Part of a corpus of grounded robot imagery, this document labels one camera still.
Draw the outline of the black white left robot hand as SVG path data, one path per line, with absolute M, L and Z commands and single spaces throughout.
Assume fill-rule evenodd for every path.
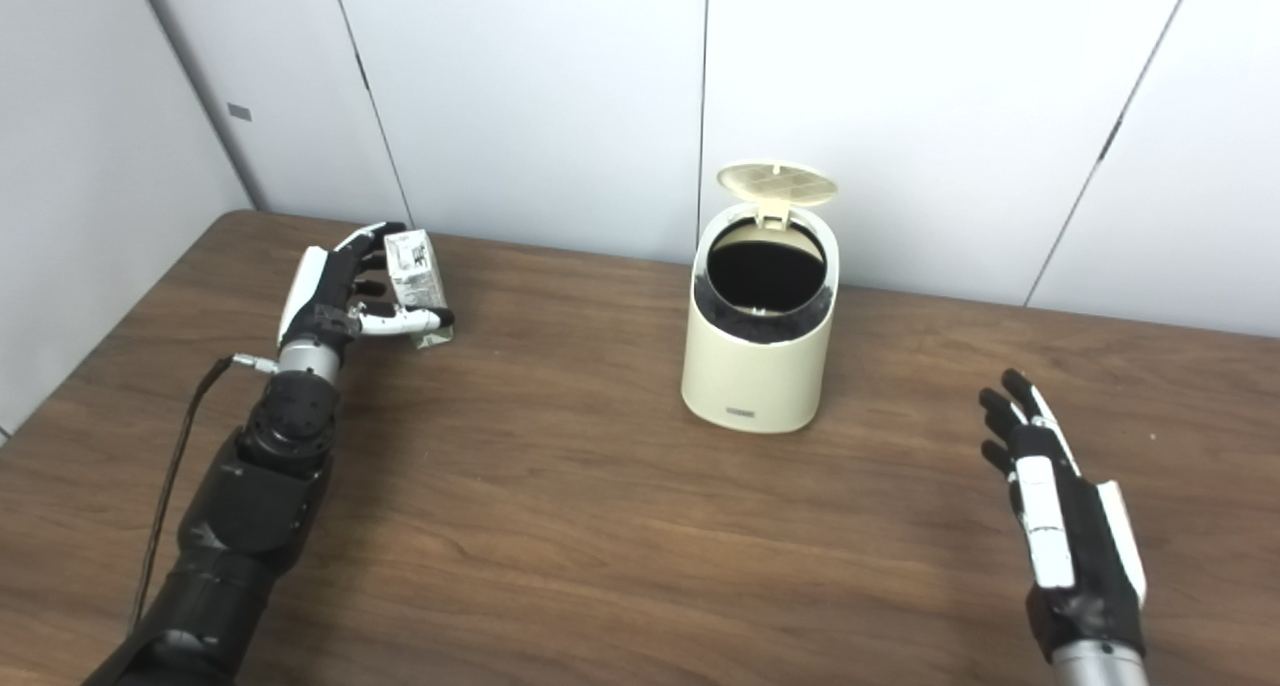
M 379 221 L 352 230 L 332 250 L 305 250 L 282 312 L 278 346 L 316 340 L 340 355 L 360 337 L 415 335 L 453 326 L 451 308 L 356 299 L 385 293 L 384 285 L 367 284 L 360 276 L 385 271 L 387 239 L 406 230 L 402 221 Z

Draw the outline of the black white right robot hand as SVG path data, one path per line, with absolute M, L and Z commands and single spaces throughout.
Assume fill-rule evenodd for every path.
M 1033 573 L 1027 614 L 1042 655 L 1098 642 L 1146 655 L 1148 580 L 1123 491 L 1082 472 L 1046 395 L 1001 372 L 979 403 L 993 436 L 980 454 L 1004 476 Z

